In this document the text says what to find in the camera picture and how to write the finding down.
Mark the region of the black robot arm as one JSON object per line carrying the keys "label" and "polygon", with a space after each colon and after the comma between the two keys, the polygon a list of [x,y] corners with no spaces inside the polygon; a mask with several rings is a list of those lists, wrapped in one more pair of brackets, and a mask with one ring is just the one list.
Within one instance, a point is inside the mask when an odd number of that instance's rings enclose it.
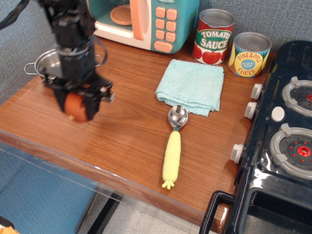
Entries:
{"label": "black robot arm", "polygon": [[40,0],[56,39],[59,67],[43,69],[44,84],[54,91],[70,120],[91,121],[100,102],[112,101],[113,84],[96,72],[95,20],[84,0]]}

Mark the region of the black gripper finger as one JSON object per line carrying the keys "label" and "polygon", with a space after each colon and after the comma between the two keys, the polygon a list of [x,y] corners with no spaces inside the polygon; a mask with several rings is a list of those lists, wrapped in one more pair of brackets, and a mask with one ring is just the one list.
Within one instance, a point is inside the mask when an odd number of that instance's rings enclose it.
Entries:
{"label": "black gripper finger", "polygon": [[63,112],[65,112],[65,101],[66,101],[67,93],[68,92],[66,90],[54,89],[54,95],[56,97],[56,100],[59,104],[60,109]]}
{"label": "black gripper finger", "polygon": [[85,112],[88,120],[92,120],[95,114],[99,111],[101,99],[93,94],[87,94],[83,96],[83,104],[85,106]]}

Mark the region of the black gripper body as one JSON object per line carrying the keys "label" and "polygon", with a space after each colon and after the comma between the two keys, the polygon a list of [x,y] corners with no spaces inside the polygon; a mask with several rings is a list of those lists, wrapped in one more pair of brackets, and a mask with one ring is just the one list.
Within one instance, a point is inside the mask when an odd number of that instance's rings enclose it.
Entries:
{"label": "black gripper body", "polygon": [[113,101],[113,84],[96,73],[96,68],[105,64],[104,56],[94,53],[94,47],[84,50],[56,49],[59,65],[45,65],[43,75],[45,85],[52,88],[59,104],[64,104],[69,93],[78,94],[96,101]]}

